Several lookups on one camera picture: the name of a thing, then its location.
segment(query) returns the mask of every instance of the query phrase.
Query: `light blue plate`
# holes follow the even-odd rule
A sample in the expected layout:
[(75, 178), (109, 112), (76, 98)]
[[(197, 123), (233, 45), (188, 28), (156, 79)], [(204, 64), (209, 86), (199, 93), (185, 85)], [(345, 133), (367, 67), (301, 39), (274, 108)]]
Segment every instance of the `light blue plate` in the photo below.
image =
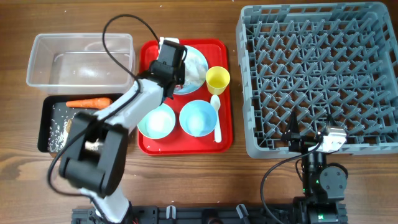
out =
[(150, 139), (161, 139), (168, 136), (174, 126), (174, 111), (165, 103), (145, 115), (137, 125), (138, 130)]
[[(185, 84), (181, 90), (174, 89), (174, 94), (176, 95), (184, 95), (194, 92), (199, 89), (202, 84), (206, 81), (206, 72), (209, 70), (209, 66), (207, 64), (207, 60), (205, 56), (196, 48), (191, 46), (187, 46), (187, 58), (185, 59)], [(199, 70), (189, 70), (193, 67), (197, 66), (197, 68), (202, 68)]]
[(210, 134), (217, 123), (217, 114), (209, 102), (194, 100), (187, 103), (180, 112), (182, 129), (194, 137)]

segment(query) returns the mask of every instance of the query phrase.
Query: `gray dish rack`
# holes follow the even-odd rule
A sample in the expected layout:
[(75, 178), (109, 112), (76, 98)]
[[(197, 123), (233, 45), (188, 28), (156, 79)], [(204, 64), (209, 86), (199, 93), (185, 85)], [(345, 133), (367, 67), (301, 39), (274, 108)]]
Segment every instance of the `gray dish rack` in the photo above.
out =
[(328, 113), (345, 128), (337, 153), (398, 152), (398, 47), (383, 3), (246, 6), (236, 44), (251, 157), (296, 154), (280, 140), (294, 108), (301, 134)]

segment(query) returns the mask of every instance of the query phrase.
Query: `spoon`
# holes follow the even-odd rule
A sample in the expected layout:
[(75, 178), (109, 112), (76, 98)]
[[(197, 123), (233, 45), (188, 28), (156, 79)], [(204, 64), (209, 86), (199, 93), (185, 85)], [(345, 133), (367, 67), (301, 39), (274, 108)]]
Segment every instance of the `spoon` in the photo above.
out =
[(217, 114), (217, 123), (216, 127), (214, 128), (214, 140), (217, 143), (221, 142), (221, 127), (220, 127), (220, 119), (218, 117), (218, 110), (221, 106), (220, 98), (217, 95), (213, 95), (210, 100), (210, 104), (213, 106), (214, 110), (216, 110)]

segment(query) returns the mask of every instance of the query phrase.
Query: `white plastic bin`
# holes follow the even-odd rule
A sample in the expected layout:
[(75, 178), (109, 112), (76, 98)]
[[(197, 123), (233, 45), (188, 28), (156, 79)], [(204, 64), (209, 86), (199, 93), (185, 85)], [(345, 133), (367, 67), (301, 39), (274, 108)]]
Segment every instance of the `white plastic bin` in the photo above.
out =
[[(125, 93), (132, 78), (105, 52), (102, 34), (39, 34), (26, 83), (49, 95)], [(106, 46), (130, 71), (135, 53), (129, 34), (106, 34)]]

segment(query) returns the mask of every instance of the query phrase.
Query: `wooden table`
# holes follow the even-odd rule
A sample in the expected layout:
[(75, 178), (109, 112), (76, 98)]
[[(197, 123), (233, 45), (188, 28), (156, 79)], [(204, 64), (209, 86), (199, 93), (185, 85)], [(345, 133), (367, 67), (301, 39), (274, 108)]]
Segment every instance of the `wooden table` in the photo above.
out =
[[(121, 183), (126, 196), (133, 205), (259, 204), (261, 177), (278, 160), (255, 160), (246, 154), (236, 23), (245, 5), (316, 1), (105, 1), (28, 4), (24, 3), (27, 0), (17, 0), (12, 2), (20, 4), (0, 5), (0, 223), (69, 223), (71, 209), (88, 205), (85, 198), (61, 197), (47, 187), (45, 176), (52, 158), (36, 147), (46, 94), (26, 85), (27, 63), (37, 34), (101, 32), (109, 18), (122, 13), (144, 18), (159, 36), (223, 41), (229, 55), (234, 121), (234, 143), (222, 154), (150, 157), (137, 148), (133, 135)], [(397, 25), (398, 5), (384, 2)], [(136, 54), (152, 39), (146, 27), (129, 19), (116, 21), (109, 32), (130, 33)], [(350, 223), (397, 222), (398, 155), (332, 155), (329, 161), (349, 170), (344, 203)], [(68, 189), (59, 179), (56, 183)], [(294, 163), (278, 168), (269, 177), (269, 203), (289, 203), (301, 194)]]

